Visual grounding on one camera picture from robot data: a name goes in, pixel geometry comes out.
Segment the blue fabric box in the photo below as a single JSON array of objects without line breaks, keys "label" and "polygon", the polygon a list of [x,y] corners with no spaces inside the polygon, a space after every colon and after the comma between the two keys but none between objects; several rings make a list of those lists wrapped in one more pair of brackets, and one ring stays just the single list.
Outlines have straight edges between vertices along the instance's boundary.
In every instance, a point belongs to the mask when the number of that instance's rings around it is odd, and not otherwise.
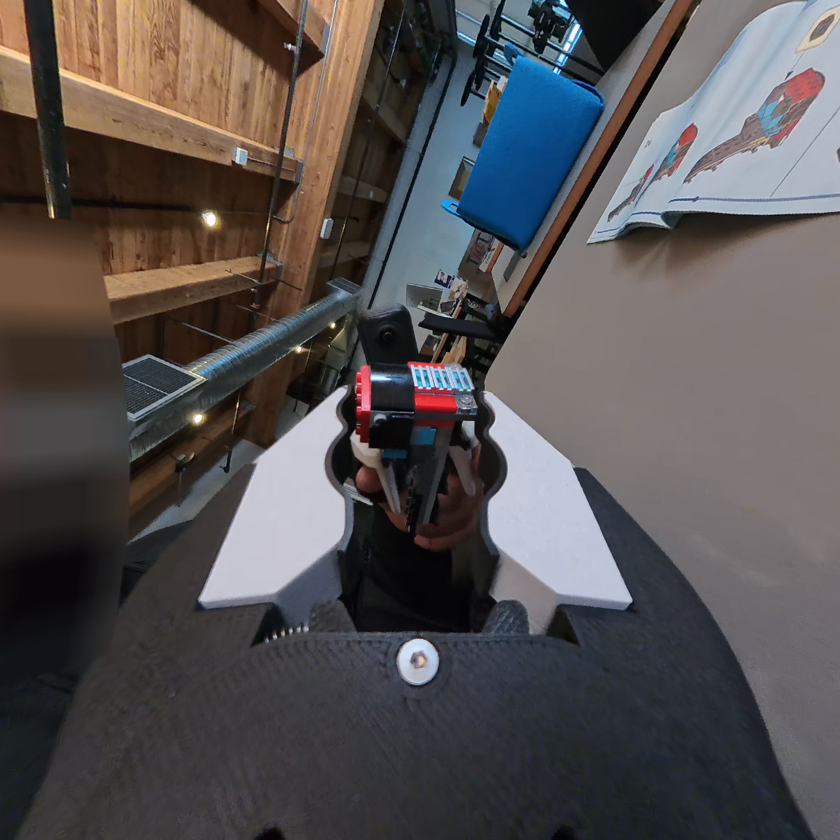
[{"label": "blue fabric box", "polygon": [[441,207],[517,253],[528,250],[604,105],[593,85],[519,56],[462,196]]}]

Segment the ceiling vent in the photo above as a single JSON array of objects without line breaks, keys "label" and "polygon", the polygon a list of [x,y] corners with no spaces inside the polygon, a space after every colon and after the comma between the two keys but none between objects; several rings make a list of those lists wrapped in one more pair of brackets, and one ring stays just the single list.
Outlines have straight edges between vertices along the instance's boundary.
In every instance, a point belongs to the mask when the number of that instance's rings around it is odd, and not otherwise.
[{"label": "ceiling vent", "polygon": [[205,382],[178,364],[146,354],[122,365],[127,415],[138,424]]}]

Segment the long black toy brick assembly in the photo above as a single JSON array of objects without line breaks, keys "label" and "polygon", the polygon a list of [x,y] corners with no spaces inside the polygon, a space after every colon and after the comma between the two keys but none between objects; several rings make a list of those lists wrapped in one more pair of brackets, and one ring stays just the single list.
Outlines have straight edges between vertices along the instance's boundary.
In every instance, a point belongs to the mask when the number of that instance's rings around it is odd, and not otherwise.
[{"label": "long black toy brick assembly", "polygon": [[437,496],[446,491],[447,458],[456,429],[476,430],[478,403],[459,364],[408,363],[415,384],[415,420],[408,457],[391,460],[401,491],[406,529],[435,522]]}]

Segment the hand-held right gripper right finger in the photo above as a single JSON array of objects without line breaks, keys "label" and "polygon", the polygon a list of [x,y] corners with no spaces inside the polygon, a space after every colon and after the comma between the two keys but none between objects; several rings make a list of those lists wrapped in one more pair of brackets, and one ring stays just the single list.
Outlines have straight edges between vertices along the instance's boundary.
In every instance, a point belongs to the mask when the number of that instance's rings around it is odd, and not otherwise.
[{"label": "hand-held right gripper right finger", "polygon": [[503,467],[486,497],[498,556],[490,596],[519,602],[531,634],[545,634],[560,606],[625,611],[633,597],[572,462],[497,396],[482,396],[491,414],[486,446]]}]

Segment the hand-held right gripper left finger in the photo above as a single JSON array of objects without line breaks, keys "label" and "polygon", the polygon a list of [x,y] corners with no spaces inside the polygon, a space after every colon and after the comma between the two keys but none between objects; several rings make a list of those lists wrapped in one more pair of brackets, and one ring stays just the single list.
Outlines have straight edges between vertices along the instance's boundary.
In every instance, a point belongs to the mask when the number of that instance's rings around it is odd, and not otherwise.
[{"label": "hand-held right gripper left finger", "polygon": [[352,530],[352,502],[335,477],[332,454],[347,431],[331,394],[268,448],[255,470],[198,597],[207,610],[273,605],[287,626],[342,592],[339,552]]}]

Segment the silver air duct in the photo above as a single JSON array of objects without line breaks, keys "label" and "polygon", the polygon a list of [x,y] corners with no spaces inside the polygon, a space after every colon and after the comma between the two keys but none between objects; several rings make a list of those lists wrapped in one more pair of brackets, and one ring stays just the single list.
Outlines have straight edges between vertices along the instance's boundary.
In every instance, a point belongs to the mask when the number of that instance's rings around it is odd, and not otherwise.
[{"label": "silver air duct", "polygon": [[129,424],[129,462],[146,455],[186,425],[325,330],[358,310],[362,287],[344,278],[326,286],[327,294],[269,326],[206,354],[186,369],[198,384]]}]

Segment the person's black jacket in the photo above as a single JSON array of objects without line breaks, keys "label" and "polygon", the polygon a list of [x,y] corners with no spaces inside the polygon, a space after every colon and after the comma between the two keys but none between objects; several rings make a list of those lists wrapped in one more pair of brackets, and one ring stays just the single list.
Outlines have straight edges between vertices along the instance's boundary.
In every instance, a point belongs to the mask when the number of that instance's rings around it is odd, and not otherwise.
[{"label": "person's black jacket", "polygon": [[46,674],[1,688],[1,838],[15,838],[39,789],[77,687]]}]

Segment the grey desk wooden edge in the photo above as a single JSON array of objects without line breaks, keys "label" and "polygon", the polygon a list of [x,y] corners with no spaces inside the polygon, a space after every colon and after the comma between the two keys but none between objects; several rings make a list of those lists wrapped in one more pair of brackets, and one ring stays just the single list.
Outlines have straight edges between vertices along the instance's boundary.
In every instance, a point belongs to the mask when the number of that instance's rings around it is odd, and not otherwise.
[{"label": "grey desk wooden edge", "polygon": [[531,288],[543,275],[557,248],[596,183],[613,147],[632,121],[637,106],[656,79],[694,3],[668,1],[652,16],[615,64],[598,82],[604,110],[574,162],[531,244],[521,253],[499,247],[491,268],[500,313],[518,314]]}]

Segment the instruction booklet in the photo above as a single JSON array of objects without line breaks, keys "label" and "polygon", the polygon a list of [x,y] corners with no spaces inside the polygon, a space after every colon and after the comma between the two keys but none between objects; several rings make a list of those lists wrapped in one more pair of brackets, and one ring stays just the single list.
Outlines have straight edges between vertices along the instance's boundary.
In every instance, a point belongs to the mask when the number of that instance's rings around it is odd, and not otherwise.
[{"label": "instruction booklet", "polygon": [[838,2],[773,7],[652,123],[587,242],[688,214],[837,214],[838,134]]}]

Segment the person's left forearm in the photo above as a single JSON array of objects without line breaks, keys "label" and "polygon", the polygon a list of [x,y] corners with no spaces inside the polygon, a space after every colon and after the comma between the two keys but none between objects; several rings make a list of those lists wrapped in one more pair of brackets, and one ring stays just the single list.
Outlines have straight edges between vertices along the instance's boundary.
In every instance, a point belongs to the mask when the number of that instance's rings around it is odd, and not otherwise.
[{"label": "person's left forearm", "polygon": [[357,630],[370,633],[467,633],[471,587],[454,583],[450,551],[415,544],[376,507],[361,543],[353,603]]}]

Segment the person's left hand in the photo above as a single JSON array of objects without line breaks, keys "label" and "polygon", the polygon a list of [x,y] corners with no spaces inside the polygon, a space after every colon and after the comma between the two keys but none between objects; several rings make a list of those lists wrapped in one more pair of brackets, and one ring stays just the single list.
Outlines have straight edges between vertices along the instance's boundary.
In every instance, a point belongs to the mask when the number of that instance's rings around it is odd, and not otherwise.
[{"label": "person's left hand", "polygon": [[382,484],[375,469],[366,465],[358,468],[355,486],[360,494],[371,499],[379,511],[374,519],[385,525],[386,532],[400,537],[409,537],[423,550],[443,552],[451,550],[467,540],[478,529],[480,508],[484,496],[484,485],[479,478],[481,445],[469,451],[469,477],[473,493],[463,487],[451,458],[447,458],[447,485],[444,493],[437,495],[437,518],[435,522],[419,524],[414,532],[406,529],[405,518],[391,511],[385,500]]}]

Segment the black office chair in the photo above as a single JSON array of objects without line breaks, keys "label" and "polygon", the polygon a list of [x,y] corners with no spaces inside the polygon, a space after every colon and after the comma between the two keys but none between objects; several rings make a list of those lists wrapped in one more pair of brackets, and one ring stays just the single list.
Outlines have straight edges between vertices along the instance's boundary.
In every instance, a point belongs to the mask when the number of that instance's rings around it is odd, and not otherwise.
[{"label": "black office chair", "polygon": [[460,364],[483,382],[514,324],[496,305],[467,307],[456,318],[426,311],[419,323],[428,335],[419,360],[432,364]]}]

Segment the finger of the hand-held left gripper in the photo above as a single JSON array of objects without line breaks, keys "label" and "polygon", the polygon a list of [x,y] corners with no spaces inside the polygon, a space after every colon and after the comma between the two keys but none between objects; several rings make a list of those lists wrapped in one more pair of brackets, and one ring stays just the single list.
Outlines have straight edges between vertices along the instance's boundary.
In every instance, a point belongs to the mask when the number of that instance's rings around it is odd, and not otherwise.
[{"label": "finger of the hand-held left gripper", "polygon": [[476,478],[473,469],[473,453],[479,447],[474,429],[456,429],[451,441],[451,459],[460,484],[469,497],[476,494]]},{"label": "finger of the hand-held left gripper", "polygon": [[401,491],[391,460],[383,457],[384,450],[372,448],[361,441],[361,436],[358,434],[350,436],[350,445],[353,456],[361,462],[362,466],[375,471],[391,512],[401,513]]}]

